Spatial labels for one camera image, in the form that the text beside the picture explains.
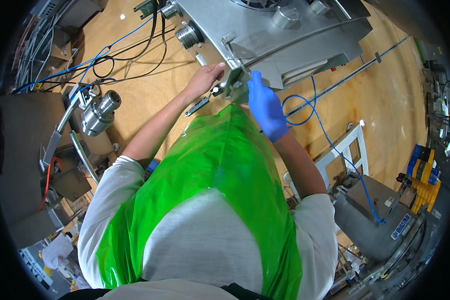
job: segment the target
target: hand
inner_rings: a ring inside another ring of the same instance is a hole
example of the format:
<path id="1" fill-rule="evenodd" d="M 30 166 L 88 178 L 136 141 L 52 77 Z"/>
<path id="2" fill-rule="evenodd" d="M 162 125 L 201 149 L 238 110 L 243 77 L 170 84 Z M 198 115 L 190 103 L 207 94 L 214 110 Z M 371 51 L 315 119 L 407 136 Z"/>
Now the hand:
<path id="1" fill-rule="evenodd" d="M 262 82 L 259 71 L 252 71 L 252 80 L 248 81 L 248 106 L 263 133 L 275 143 L 287 131 L 282 105 L 278 96 Z"/>
<path id="2" fill-rule="evenodd" d="M 201 95 L 208 93 L 212 89 L 214 82 L 222 79 L 224 69 L 224 62 L 205 65 L 198 69 L 183 90 L 183 93 L 189 97 L 190 103 Z"/>

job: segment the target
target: blue nitrile glove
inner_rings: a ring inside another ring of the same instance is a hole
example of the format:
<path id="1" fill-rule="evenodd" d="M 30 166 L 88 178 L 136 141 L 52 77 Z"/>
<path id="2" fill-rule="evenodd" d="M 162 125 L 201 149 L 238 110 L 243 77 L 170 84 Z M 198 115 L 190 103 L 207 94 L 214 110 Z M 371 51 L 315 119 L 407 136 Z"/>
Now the blue nitrile glove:
<path id="1" fill-rule="evenodd" d="M 275 143 L 287 131 L 288 126 L 278 96 L 262 82 L 259 71 L 252 71 L 248 81 L 248 106 L 268 139 Z"/>

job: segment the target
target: green plastic apron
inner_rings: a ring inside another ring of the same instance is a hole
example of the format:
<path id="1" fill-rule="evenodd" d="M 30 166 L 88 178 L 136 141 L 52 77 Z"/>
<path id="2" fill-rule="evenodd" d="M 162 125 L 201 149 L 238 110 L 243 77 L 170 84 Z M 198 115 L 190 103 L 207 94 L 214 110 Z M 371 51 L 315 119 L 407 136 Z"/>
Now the green plastic apron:
<path id="1" fill-rule="evenodd" d="M 103 287 L 137 282 L 145 243 L 160 220 L 208 188 L 225 196 L 255 237 L 262 295 L 296 299 L 302 267 L 295 224 L 272 153 L 250 117 L 236 105 L 216 116 L 196 117 L 147 182 L 120 205 L 96 253 Z"/>

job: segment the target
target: white long-sleeve shirt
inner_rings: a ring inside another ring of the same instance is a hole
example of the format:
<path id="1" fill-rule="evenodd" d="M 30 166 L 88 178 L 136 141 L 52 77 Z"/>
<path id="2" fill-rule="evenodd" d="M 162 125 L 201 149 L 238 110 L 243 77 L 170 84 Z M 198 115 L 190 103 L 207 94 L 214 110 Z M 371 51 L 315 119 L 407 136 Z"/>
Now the white long-sleeve shirt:
<path id="1" fill-rule="evenodd" d="M 123 155 L 103 174 L 78 239 L 80 267 L 93 288 L 103 287 L 96 251 L 108 223 L 143 184 L 142 166 Z M 303 273 L 298 299 L 322 299 L 333 284 L 338 255 L 334 213 L 327 194 L 308 196 L 291 211 Z M 148 238 L 142 261 L 141 277 L 148 281 L 236 283 L 257 293 L 263 287 L 258 244 L 217 189 L 204 189 L 168 212 Z"/>

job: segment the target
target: bolt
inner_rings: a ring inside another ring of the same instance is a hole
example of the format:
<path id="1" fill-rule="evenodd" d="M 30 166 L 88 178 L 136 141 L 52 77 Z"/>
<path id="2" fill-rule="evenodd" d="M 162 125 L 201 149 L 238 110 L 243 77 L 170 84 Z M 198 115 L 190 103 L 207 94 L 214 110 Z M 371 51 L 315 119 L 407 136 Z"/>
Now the bolt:
<path id="1" fill-rule="evenodd" d="M 233 88 L 234 89 L 238 89 L 239 87 L 241 87 L 242 86 L 242 81 L 240 81 L 240 80 L 238 80 L 238 81 L 235 81 L 235 83 L 233 84 Z"/>

